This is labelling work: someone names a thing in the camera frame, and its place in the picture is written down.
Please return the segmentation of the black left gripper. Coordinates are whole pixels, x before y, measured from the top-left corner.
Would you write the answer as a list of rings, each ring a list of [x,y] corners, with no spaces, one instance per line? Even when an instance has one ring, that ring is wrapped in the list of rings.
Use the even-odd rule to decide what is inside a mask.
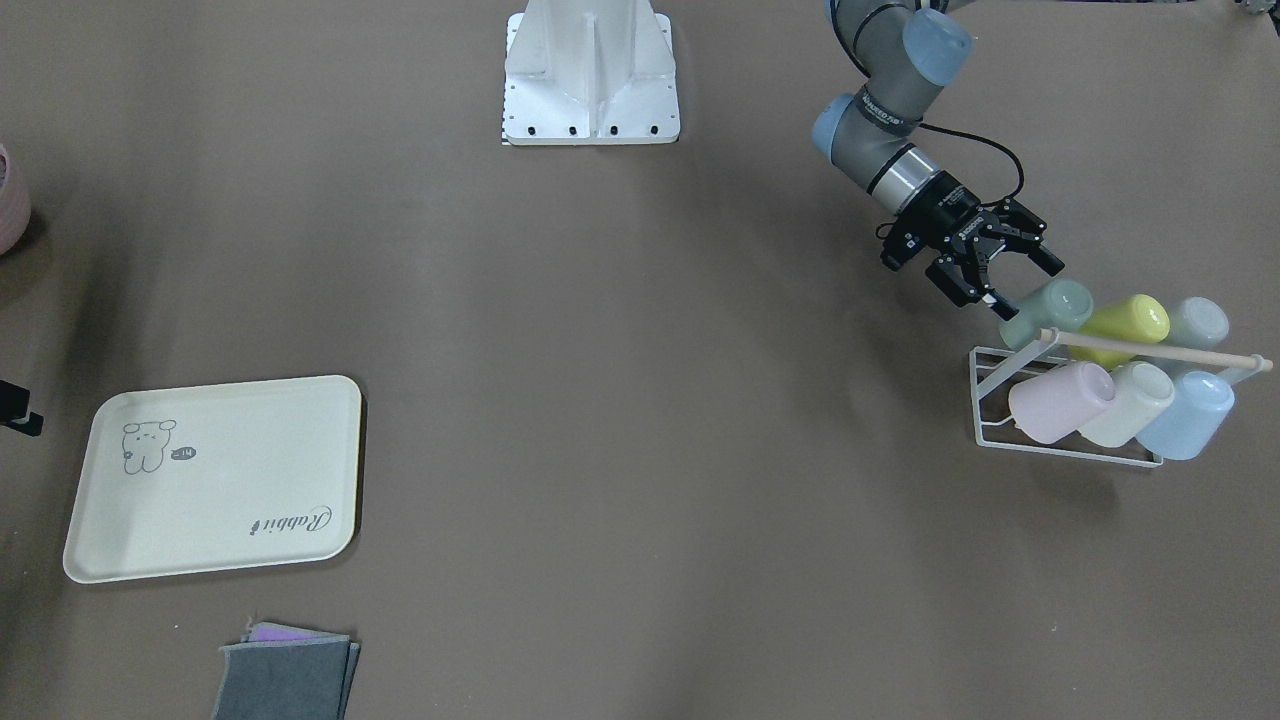
[[[1046,275],[1060,274],[1066,264],[1044,243],[1047,224],[1016,199],[1004,199],[992,208],[979,200],[952,174],[941,172],[910,199],[895,224],[919,233],[923,249],[941,254],[925,268],[925,277],[956,307],[983,304],[1002,320],[1011,320],[1020,307],[1000,293],[987,274],[988,259],[998,241],[1007,251],[1025,255]],[[979,229],[986,227],[982,240]]]

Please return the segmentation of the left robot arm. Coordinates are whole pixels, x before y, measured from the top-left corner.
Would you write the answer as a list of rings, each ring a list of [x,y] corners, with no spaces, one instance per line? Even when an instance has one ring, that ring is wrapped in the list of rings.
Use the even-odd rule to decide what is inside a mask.
[[[925,277],[954,305],[982,304],[1010,320],[1018,305],[995,288],[989,264],[1016,252],[1057,275],[1064,264],[1044,246],[1044,222],[1015,193],[979,199],[911,140],[973,50],[955,8],[954,1],[827,1],[827,20],[864,83],[823,110],[812,141],[890,213],[878,231],[879,259],[890,270],[933,250]]]

